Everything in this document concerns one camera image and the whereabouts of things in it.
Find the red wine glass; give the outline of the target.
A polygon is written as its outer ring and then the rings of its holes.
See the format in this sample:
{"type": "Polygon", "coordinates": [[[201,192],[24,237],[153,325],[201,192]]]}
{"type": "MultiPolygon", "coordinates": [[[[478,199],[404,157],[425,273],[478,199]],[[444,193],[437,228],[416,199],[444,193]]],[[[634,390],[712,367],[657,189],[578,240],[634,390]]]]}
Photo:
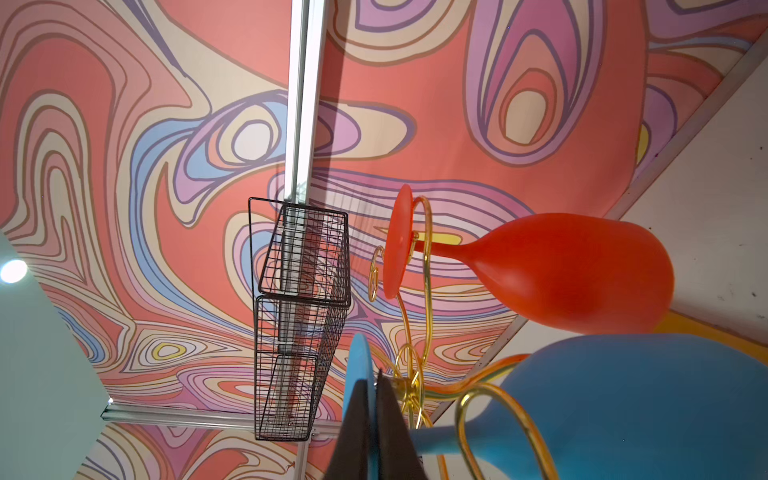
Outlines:
{"type": "Polygon", "coordinates": [[[467,265],[512,311],[584,335],[644,334],[667,313],[674,270],[662,243],[638,225],[569,213],[506,223],[464,244],[414,235],[418,200],[401,187],[383,253],[383,292],[397,296],[409,257],[422,253],[467,265]]]}

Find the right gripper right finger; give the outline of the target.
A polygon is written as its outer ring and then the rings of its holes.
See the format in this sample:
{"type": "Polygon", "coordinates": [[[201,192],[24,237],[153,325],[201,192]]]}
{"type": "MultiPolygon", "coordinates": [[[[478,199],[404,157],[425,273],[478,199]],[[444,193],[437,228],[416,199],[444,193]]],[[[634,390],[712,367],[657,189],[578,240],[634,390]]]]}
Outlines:
{"type": "Polygon", "coordinates": [[[383,480],[426,480],[391,381],[378,372],[376,381],[376,425],[379,447],[379,478],[383,480]]]}

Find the blue wine glass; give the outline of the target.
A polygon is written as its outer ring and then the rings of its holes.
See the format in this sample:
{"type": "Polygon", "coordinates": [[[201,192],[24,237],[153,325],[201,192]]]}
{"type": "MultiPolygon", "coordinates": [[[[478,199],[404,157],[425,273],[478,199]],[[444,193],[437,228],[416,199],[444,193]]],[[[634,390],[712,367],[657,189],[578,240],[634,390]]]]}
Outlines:
{"type": "MultiPolygon", "coordinates": [[[[492,383],[531,416],[557,479],[763,479],[767,368],[722,343],[688,334],[586,335],[527,355],[492,383]]],[[[376,381],[367,341],[353,339],[343,418],[367,383],[368,478],[379,478],[376,381]]],[[[408,429],[419,458],[461,455],[454,422],[408,429]]],[[[500,403],[467,413],[471,451],[511,479],[543,479],[528,441],[500,403]]]]}

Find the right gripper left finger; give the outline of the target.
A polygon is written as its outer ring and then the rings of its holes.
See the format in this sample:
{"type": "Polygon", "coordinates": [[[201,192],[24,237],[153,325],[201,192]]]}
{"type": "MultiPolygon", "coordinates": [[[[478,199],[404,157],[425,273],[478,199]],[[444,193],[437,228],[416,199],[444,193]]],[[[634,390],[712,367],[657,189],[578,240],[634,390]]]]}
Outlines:
{"type": "Polygon", "coordinates": [[[325,480],[368,478],[370,416],[367,383],[357,381],[347,405],[336,447],[325,472],[325,480]]]}

